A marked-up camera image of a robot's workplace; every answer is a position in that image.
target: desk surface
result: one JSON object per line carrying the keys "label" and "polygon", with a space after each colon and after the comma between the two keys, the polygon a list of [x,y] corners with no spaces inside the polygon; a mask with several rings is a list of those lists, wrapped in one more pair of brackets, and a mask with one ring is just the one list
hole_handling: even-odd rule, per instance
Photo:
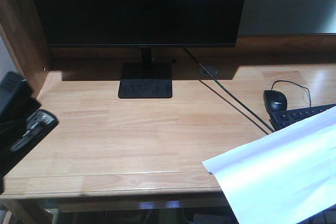
{"label": "desk surface", "polygon": [[[69,70],[73,62],[60,64]],[[93,69],[72,68],[87,76]],[[198,73],[194,63],[186,69]],[[174,79],[171,99],[124,100],[117,96],[118,80],[65,81],[65,73],[51,71],[38,97],[59,125],[5,177],[0,198],[218,192],[202,161],[265,136],[212,80]],[[241,65],[232,80],[221,82],[268,121],[262,94],[278,79],[309,87],[313,105],[335,103],[334,63]],[[309,105],[296,86],[278,83],[275,89],[287,96],[289,109]]]}

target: black mouse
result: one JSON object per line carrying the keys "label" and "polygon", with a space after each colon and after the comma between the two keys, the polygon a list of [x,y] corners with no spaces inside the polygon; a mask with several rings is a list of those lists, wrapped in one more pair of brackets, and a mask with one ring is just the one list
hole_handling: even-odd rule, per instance
{"label": "black mouse", "polygon": [[287,99],[285,95],[276,90],[264,91],[264,103],[268,114],[276,111],[287,110]]}

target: black cable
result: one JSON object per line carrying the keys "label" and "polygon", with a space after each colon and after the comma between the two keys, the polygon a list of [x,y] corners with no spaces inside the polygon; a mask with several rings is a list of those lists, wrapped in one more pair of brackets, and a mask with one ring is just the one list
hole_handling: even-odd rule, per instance
{"label": "black cable", "polygon": [[194,224],[194,222],[187,220],[187,218],[185,216],[184,208],[182,208],[182,214],[183,214],[183,218],[184,218],[185,222],[187,222],[189,224]]}
{"label": "black cable", "polygon": [[301,88],[303,88],[303,89],[306,89],[306,90],[308,91],[309,107],[311,107],[310,91],[309,91],[309,89],[308,89],[307,87],[301,86],[300,84],[297,84],[297,83],[292,82],[292,81],[277,80],[277,81],[273,82],[272,87],[271,87],[271,90],[273,90],[274,84],[277,83],[277,82],[288,82],[288,83],[292,83],[292,84],[294,84],[294,85],[296,85],[296,86],[299,86],[299,87],[301,87]]}
{"label": "black cable", "polygon": [[324,211],[322,211],[322,214],[323,214],[323,218],[324,218],[324,223],[328,224],[327,218],[326,218],[326,213]]}
{"label": "black cable", "polygon": [[200,81],[201,84],[203,84],[204,86],[206,86],[208,89],[210,89],[212,92],[214,92],[216,95],[218,95],[220,98],[222,98],[225,102],[227,102],[229,105],[231,105],[234,109],[236,109],[240,114],[242,114],[244,117],[246,117],[247,119],[249,119],[251,121],[251,123],[253,123],[255,126],[257,126],[262,132],[264,132],[266,135],[268,135],[267,131],[263,129],[263,127],[261,127],[255,120],[253,120],[252,118],[250,118],[249,116],[247,116],[243,111],[241,111],[239,108],[237,108],[236,106],[234,106],[231,102],[229,102],[227,99],[225,99],[221,94],[219,94],[216,90],[214,90],[213,88],[211,88],[209,85],[207,85],[205,82]]}
{"label": "black cable", "polygon": [[143,220],[143,222],[141,224],[146,224],[147,223],[147,221],[148,221],[149,217],[151,216],[152,212],[153,212],[153,209],[148,210],[147,215],[146,215],[145,219]]}
{"label": "black cable", "polygon": [[111,220],[112,212],[111,211],[106,211],[105,212],[105,224],[109,224]]}
{"label": "black cable", "polygon": [[183,49],[229,96],[231,96],[236,102],[238,102],[244,109],[250,112],[256,119],[258,119],[264,126],[266,126],[267,129],[269,129],[271,132],[274,132],[274,130],[263,119],[261,119],[256,113],[254,113],[245,104],[239,101],[238,98],[236,98],[230,91],[224,88],[224,86],[211,73],[209,73],[209,71],[207,71],[203,67],[203,65],[191,54],[191,52],[189,52],[186,48]]}

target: white paper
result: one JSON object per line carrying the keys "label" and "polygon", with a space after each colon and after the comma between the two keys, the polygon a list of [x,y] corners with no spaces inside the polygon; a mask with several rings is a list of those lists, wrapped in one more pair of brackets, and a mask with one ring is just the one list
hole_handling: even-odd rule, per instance
{"label": "white paper", "polygon": [[336,107],[203,162],[240,224],[295,224],[336,204]]}

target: keyboard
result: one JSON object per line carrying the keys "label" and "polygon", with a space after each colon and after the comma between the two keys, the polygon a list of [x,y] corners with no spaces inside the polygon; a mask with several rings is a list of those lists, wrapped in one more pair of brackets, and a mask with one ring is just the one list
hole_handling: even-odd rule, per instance
{"label": "keyboard", "polygon": [[305,118],[309,118],[313,115],[326,111],[334,107],[335,105],[336,103],[295,110],[277,111],[269,115],[269,121],[271,122],[273,128],[278,131],[286,128],[287,126],[290,126],[293,123],[299,122]]}

